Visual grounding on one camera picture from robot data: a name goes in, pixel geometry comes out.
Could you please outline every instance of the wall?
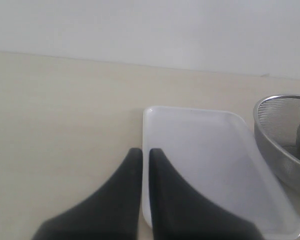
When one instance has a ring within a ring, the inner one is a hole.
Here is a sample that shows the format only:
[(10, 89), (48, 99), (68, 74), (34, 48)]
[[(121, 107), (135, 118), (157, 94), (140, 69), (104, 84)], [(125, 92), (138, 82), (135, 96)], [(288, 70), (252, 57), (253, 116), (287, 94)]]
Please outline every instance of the wall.
[(0, 51), (300, 79), (300, 0), (0, 0)]

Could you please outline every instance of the metal strainer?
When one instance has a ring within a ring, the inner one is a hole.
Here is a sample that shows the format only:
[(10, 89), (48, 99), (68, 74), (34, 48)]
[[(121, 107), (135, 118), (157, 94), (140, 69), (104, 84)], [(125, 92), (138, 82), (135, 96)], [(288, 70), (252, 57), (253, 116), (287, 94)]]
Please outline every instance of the metal strainer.
[(266, 97), (254, 107), (254, 135), (275, 175), (300, 193), (300, 160), (296, 151), (300, 95)]

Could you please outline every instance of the beige countertop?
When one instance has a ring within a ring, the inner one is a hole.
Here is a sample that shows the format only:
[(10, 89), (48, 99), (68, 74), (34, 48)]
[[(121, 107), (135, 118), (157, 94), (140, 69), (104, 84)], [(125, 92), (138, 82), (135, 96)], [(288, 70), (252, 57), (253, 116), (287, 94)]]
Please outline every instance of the beige countertop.
[(0, 53), (0, 240), (30, 239), (101, 186), (142, 146), (144, 108), (227, 110), (253, 129), (255, 103), (278, 93), (300, 80)]

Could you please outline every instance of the stainless steel colander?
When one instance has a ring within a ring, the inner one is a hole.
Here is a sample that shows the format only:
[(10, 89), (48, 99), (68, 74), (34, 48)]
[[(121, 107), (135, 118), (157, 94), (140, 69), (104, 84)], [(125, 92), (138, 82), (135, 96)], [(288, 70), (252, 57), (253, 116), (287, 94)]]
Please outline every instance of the stainless steel colander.
[(300, 95), (266, 97), (254, 107), (254, 135), (275, 175), (300, 193), (300, 160), (296, 151)]

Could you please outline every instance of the plastic tray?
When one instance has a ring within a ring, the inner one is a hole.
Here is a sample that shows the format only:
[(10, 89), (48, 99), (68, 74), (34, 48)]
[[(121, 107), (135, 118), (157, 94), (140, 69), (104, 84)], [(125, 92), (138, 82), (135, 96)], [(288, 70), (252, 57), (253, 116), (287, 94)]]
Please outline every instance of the plastic tray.
[(300, 218), (238, 115), (152, 106), (143, 113), (142, 211), (151, 226), (149, 151), (161, 148), (203, 196), (254, 223), (267, 240), (294, 240)]

